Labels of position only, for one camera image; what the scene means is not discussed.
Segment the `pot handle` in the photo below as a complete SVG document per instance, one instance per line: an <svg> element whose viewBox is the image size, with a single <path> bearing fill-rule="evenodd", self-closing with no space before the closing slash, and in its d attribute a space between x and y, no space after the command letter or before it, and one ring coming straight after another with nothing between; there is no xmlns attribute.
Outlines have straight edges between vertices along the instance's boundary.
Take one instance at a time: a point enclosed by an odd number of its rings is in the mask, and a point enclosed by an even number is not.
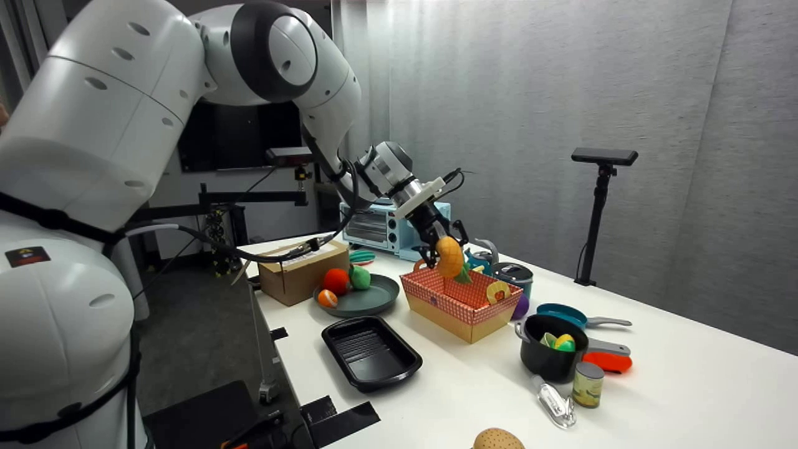
<svg viewBox="0 0 798 449"><path fill-rule="evenodd" d="M590 340L590 350L593 352L615 352L615 354L632 354L632 350L626 345L617 345L617 343L603 343L603 340Z"/></svg>
<svg viewBox="0 0 798 449"><path fill-rule="evenodd" d="M491 241L475 241L478 247L489 249L494 269L500 267L500 249Z"/></svg>
<svg viewBox="0 0 798 449"><path fill-rule="evenodd" d="M526 320L517 320L517 322L514 322L517 337L520 337L522 343L532 345L532 340L526 337L524 327L526 327Z"/></svg>
<svg viewBox="0 0 798 449"><path fill-rule="evenodd" d="M632 322L617 318L590 318L586 327L632 327Z"/></svg>

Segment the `black tray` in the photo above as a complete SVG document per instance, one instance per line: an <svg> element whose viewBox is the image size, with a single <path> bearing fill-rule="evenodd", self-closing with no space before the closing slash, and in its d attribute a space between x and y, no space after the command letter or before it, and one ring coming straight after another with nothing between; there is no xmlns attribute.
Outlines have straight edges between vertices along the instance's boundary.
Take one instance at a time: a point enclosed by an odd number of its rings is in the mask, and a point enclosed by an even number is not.
<svg viewBox="0 0 798 449"><path fill-rule="evenodd" d="M322 340L359 392L401 384L423 367L423 357L379 318L333 324Z"/></svg>

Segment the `gray curtain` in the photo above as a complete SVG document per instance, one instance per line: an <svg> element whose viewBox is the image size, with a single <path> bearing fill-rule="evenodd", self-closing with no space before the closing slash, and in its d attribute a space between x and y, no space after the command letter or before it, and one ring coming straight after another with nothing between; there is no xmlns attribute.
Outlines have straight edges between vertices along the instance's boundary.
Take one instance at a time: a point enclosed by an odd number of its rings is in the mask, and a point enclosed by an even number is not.
<svg viewBox="0 0 798 449"><path fill-rule="evenodd" d="M16 108L84 0L0 0L0 103Z"/></svg>
<svg viewBox="0 0 798 449"><path fill-rule="evenodd" d="M597 167L601 288L798 352L798 4L340 0L368 92L350 155L394 141L473 236L574 277Z"/></svg>

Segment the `can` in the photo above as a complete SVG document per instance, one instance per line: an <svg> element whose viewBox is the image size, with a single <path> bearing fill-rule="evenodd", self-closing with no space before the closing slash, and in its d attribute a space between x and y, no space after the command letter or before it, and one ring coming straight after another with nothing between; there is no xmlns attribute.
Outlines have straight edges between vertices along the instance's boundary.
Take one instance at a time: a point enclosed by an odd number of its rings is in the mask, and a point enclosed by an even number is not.
<svg viewBox="0 0 798 449"><path fill-rule="evenodd" d="M603 373L597 364L580 363L574 373L574 403L597 409L601 403Z"/></svg>
<svg viewBox="0 0 798 449"><path fill-rule="evenodd" d="M530 297L532 297L534 272L532 272L530 267L524 267L524 264L501 263L501 264L496 267L496 277L505 281L505 282L511 282L511 284L522 288L522 299L520 299L511 320L514 320L514 322L517 322L517 320L524 320L526 313L530 313Z"/></svg>

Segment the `white table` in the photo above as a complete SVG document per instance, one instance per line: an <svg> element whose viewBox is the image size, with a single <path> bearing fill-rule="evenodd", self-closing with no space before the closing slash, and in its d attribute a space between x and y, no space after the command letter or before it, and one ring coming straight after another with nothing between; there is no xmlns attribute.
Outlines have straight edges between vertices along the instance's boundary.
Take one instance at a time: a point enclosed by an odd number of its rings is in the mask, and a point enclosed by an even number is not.
<svg viewBox="0 0 798 449"><path fill-rule="evenodd" d="M266 252L287 243L292 241L246 249ZM413 264L379 254L369 269L400 282L400 276L409 272ZM606 378L601 407L577 407L580 423L567 432L554 427L534 403L532 374L520 357L522 343L509 327L468 345L415 314L401 293L385 320L425 357L425 367L398 389L363 394L347 384L322 343L322 330L337 322L334 318L315 302L283 307L259 297L259 304L269 327L289 332L287 340L278 343L278 350L302 405L329 394L340 409L373 403L383 418L379 424L334 444L343 449L468 449L487 427L505 427L532 449L798 448L798 419L793 418L798 357L606 291L580 288L539 267L532 269L532 307L565 302L590 318L626 318L633 322L632 332L590 332L632 348L633 370Z"/></svg>

